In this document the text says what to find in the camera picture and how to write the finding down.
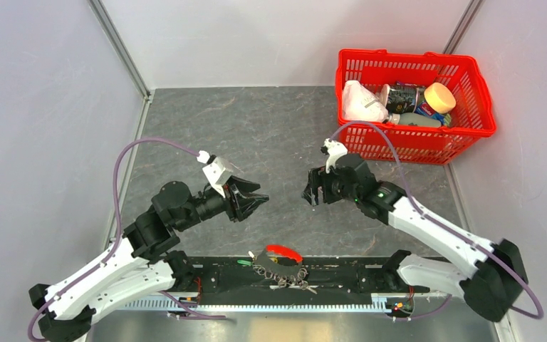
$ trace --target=white plastic bag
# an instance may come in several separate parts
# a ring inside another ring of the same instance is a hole
[[[381,123],[389,118],[389,111],[359,81],[347,81],[343,89],[343,117],[345,120]]]

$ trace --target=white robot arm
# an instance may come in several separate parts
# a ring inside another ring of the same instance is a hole
[[[342,199],[355,202],[365,216],[412,235],[449,261],[398,251],[383,266],[395,275],[397,283],[426,286],[463,298],[490,321],[504,317],[523,288],[485,252],[498,257],[527,282],[517,246],[508,240],[495,244],[464,231],[428,210],[401,187],[377,181],[359,154],[348,153],[340,142],[326,140],[322,151],[329,155],[328,161],[325,167],[309,171],[303,198],[312,205]]]
[[[32,304],[40,309],[49,304],[38,321],[41,333],[50,341],[74,341],[91,325],[116,308],[138,298],[168,289],[185,290],[193,280],[193,268],[184,252],[171,248],[179,244],[175,231],[183,231],[226,212],[240,222],[250,216],[266,195],[254,194],[260,185],[231,175],[226,160],[200,152],[198,161],[209,184],[192,196],[183,182],[169,182],[152,198],[150,208],[124,229],[123,238],[107,262],[113,246],[54,285],[37,284],[29,290]],[[89,275],[87,271],[95,269]],[[75,285],[59,296],[62,289]]]

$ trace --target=yellow lid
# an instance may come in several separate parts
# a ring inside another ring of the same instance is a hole
[[[424,90],[424,99],[439,114],[445,114],[456,107],[456,99],[449,89],[438,82]]]

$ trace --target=cable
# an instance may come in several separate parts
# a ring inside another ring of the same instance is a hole
[[[452,299],[452,295],[451,294],[448,294],[447,297],[445,297],[445,300],[444,302],[442,303],[442,305],[439,306],[439,308],[431,311],[431,312],[427,312],[427,313],[423,313],[421,315],[416,315],[416,316],[410,316],[410,317],[406,317],[406,318],[400,318],[400,317],[389,317],[391,319],[393,319],[393,321],[400,321],[400,322],[409,322],[409,321],[414,321],[415,319],[421,319],[421,318],[427,318],[429,316],[433,316],[435,314],[438,314],[439,312],[441,312],[443,309],[446,308],[446,306],[449,304],[449,300]]]
[[[221,320],[221,319],[227,319],[226,316],[209,316],[209,315],[205,315],[205,314],[200,313],[200,312],[196,312],[196,311],[188,308],[185,304],[183,304],[181,301],[178,301],[175,297],[171,296],[171,294],[169,294],[166,291],[160,291],[160,294],[162,294],[163,296],[166,296],[168,299],[174,301],[177,304],[178,307],[180,307],[181,309],[184,309],[187,313],[194,315],[194,317],[180,317],[179,319],[186,319],[186,320],[198,320],[198,319],[202,319],[202,320]]]
[[[102,259],[99,264],[96,264],[94,267],[87,270],[87,272],[81,274],[77,279],[72,280],[70,283],[68,283],[68,285],[64,286],[63,289],[56,292],[56,294],[53,295],[53,297],[51,297],[51,299],[49,299],[45,304],[43,304],[40,307],[39,310],[37,310],[37,312],[34,313],[34,315],[31,318],[30,324],[28,325],[28,329],[26,331],[26,333],[28,335],[28,339],[30,341],[33,341],[33,342],[45,342],[45,341],[47,341],[46,338],[35,337],[34,333],[32,331],[36,321],[38,320],[38,317],[51,304],[53,304],[54,301],[56,301],[56,298],[62,297],[62,295],[65,292],[67,292],[68,290],[72,289],[73,286],[75,286],[76,284],[81,282],[83,279],[85,279],[88,276],[90,276],[91,274],[93,274],[93,272],[97,271],[101,267],[102,264],[105,264],[108,260],[110,260],[112,255],[114,255],[114,253],[116,253],[116,249],[118,249],[118,246],[120,245],[120,241],[122,240],[122,235],[123,235],[123,224],[122,224],[122,220],[120,218],[120,199],[119,199],[119,195],[118,195],[118,171],[120,169],[120,164],[123,162],[123,158],[125,157],[127,152],[129,152],[129,150],[134,148],[134,146],[139,145],[141,143],[148,143],[148,142],[149,143],[150,142],[151,143],[163,143],[163,144],[166,144],[166,145],[169,145],[169,146],[172,146],[172,147],[176,147],[176,148],[178,148],[182,151],[185,151],[185,152],[187,152],[190,155],[193,155],[195,157],[199,156],[198,152],[196,152],[192,149],[189,149],[188,147],[185,147],[183,145],[180,145],[180,144],[178,144],[174,141],[164,139],[164,138],[141,138],[141,139],[137,139],[136,141],[133,141],[129,145],[125,146],[125,148],[123,148],[123,151],[120,152],[120,154],[118,155],[118,158],[116,159],[116,163],[114,164],[114,175],[113,175],[113,181],[112,181],[112,189],[113,189],[113,197],[114,197],[114,215],[115,215],[115,218],[116,218],[116,232],[115,232],[114,244],[112,245],[112,248],[110,248],[110,251],[104,256],[104,259]]]
[[[200,300],[202,299],[202,279],[200,279],[199,276],[194,279],[194,283],[198,285],[198,296],[196,297],[197,304],[200,304]]]
[[[414,305],[414,287],[410,285],[410,296],[407,298],[408,303]]]
[[[404,314],[407,314],[407,315],[410,315],[410,317],[412,316],[412,314],[414,313],[414,311],[406,311],[404,310],[403,308],[397,308],[397,310],[403,312]]]
[[[389,146],[389,149],[391,149],[391,153],[393,154],[393,157],[395,158],[395,162],[397,163],[398,170],[400,172],[400,177],[402,179],[402,183],[404,185],[404,189],[406,191],[407,198],[410,201],[410,204],[412,204],[414,209],[418,212],[418,214],[420,214],[421,217],[424,217],[425,219],[428,219],[429,221],[435,223],[437,226],[439,226],[440,228],[442,228],[446,232],[449,232],[450,234],[454,235],[455,237],[461,239],[462,241],[464,241],[464,243],[473,246],[478,251],[482,252],[488,258],[490,258],[495,263],[497,263],[500,267],[502,267],[502,269],[504,271],[506,271],[506,273],[510,274],[515,279],[515,281],[517,283],[519,283],[519,285],[523,288],[523,290],[529,295],[529,298],[531,298],[531,301],[533,302],[533,305],[536,307],[536,310],[537,310],[538,313],[536,314],[536,313],[531,313],[531,312],[528,312],[528,311],[524,311],[523,309],[516,308],[514,306],[511,306],[511,309],[513,309],[516,312],[519,312],[520,314],[528,316],[530,318],[542,319],[544,317],[544,309],[542,308],[542,303],[540,303],[540,300],[538,299],[536,294],[533,292],[533,290],[529,287],[529,285],[515,271],[513,271],[513,269],[511,269],[511,267],[509,265],[507,265],[504,261],[500,260],[500,258],[498,258],[494,254],[492,254],[487,249],[481,247],[479,244],[477,244],[473,240],[469,239],[468,237],[462,236],[460,233],[458,233],[455,230],[453,230],[452,228],[448,227],[443,222],[440,222],[439,220],[435,219],[434,217],[429,216],[428,214],[423,212],[422,209],[420,209],[420,207],[416,204],[416,202],[414,200],[414,197],[412,196],[412,193],[410,192],[410,187],[408,186],[407,180],[405,178],[405,173],[404,173],[404,170],[402,168],[402,163],[400,162],[400,157],[399,157],[399,155],[397,155],[397,151],[395,150],[395,147],[393,147],[393,144],[389,140],[389,137],[387,137],[387,135],[379,127],[377,127],[373,123],[369,123],[367,121],[360,121],[360,120],[350,121],[350,122],[340,126],[332,134],[330,139],[331,140],[336,139],[337,135],[342,130],[344,130],[348,126],[354,125],[354,124],[368,125],[368,126],[372,127],[378,134],[380,134],[383,139],[385,139],[385,142],[387,143],[387,146]]]

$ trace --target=red basket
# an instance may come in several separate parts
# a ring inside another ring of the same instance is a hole
[[[428,128],[376,123],[389,137],[403,162],[445,165],[479,138],[496,132],[491,98],[476,61],[469,56],[388,53],[386,50],[341,50],[338,53],[335,91],[338,124],[343,118],[343,86],[360,81],[370,91],[397,81],[428,86],[440,82],[454,94],[456,107],[450,112],[452,127]],[[339,135],[349,152],[371,160],[393,160],[385,141],[366,125],[351,125]]]

